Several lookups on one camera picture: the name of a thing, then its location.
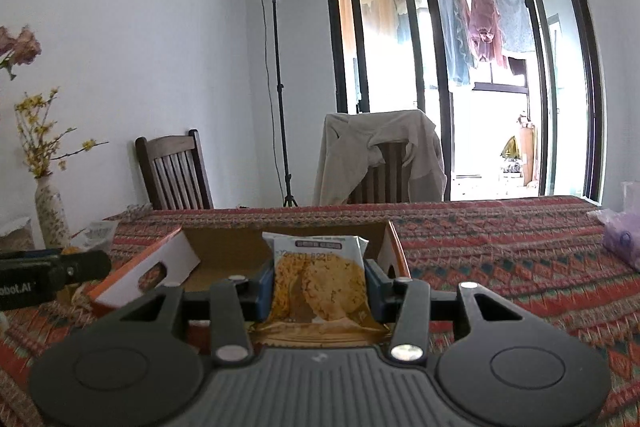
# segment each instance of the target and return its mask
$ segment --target red striped tablecloth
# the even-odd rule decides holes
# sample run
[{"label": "red striped tablecloth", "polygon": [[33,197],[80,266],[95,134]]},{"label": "red striped tablecloth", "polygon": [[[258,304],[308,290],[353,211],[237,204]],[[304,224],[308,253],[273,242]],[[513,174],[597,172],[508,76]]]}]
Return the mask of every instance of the red striped tablecloth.
[{"label": "red striped tablecloth", "polygon": [[[607,427],[640,427],[640,277],[605,251],[602,227],[572,197],[452,203],[157,211],[121,222],[111,257],[121,266],[175,227],[321,226],[391,219],[412,276],[435,289],[475,280],[593,346],[608,362],[613,388]],[[94,320],[59,303],[8,312],[0,341],[0,420],[41,426],[26,392],[33,360]],[[432,348],[452,342],[449,323],[432,325]]]}]

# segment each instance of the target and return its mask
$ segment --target cable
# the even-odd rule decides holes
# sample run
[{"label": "cable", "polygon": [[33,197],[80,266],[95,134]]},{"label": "cable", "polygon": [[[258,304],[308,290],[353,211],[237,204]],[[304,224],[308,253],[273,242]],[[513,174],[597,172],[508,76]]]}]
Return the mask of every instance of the cable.
[{"label": "cable", "polygon": [[271,98],[271,77],[269,74],[269,60],[267,54],[267,13],[264,11],[264,0],[262,4],[262,22],[264,23],[264,69],[267,71],[267,91],[269,92],[269,109],[271,109],[271,136],[273,137],[273,162],[276,165],[278,174],[278,185],[280,186],[280,197],[284,201],[284,191],[282,190],[282,180],[280,179],[280,169],[278,168],[278,157],[276,155],[276,124],[273,116],[273,99]]}]

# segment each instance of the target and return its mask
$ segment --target speckled vase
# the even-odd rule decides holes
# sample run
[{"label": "speckled vase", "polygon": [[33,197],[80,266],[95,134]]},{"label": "speckled vase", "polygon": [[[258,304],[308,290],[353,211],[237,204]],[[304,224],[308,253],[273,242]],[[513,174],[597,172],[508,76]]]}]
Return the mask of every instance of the speckled vase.
[{"label": "speckled vase", "polygon": [[51,176],[37,179],[35,202],[40,230],[46,248],[64,248],[69,244],[71,234],[66,223],[65,209],[60,192],[51,182]]}]

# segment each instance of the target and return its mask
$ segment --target orange box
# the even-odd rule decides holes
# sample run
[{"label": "orange box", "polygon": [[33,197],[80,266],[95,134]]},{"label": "orange box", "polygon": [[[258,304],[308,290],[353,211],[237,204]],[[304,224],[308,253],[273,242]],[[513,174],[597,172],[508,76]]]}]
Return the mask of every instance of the orange box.
[{"label": "orange box", "polygon": [[161,276],[151,287],[181,285],[186,291],[207,290],[216,280],[230,275],[251,278],[273,258],[262,232],[298,236],[359,235],[369,240],[366,259],[375,259],[390,277],[410,277],[391,221],[334,227],[178,228],[145,248],[88,292],[94,313],[104,315],[142,296],[142,282],[153,268]]}]

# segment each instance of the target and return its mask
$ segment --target wooden chair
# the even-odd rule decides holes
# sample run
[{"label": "wooden chair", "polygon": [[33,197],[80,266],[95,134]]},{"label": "wooden chair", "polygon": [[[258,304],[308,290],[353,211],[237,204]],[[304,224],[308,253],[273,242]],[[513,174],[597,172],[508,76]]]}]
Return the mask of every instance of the wooden chair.
[{"label": "wooden chair", "polygon": [[408,203],[411,166],[402,167],[407,142],[381,143],[384,165],[369,167],[367,175],[353,189],[347,203]]},{"label": "wooden chair", "polygon": [[213,208],[196,129],[150,141],[141,136],[136,155],[154,209]]}]

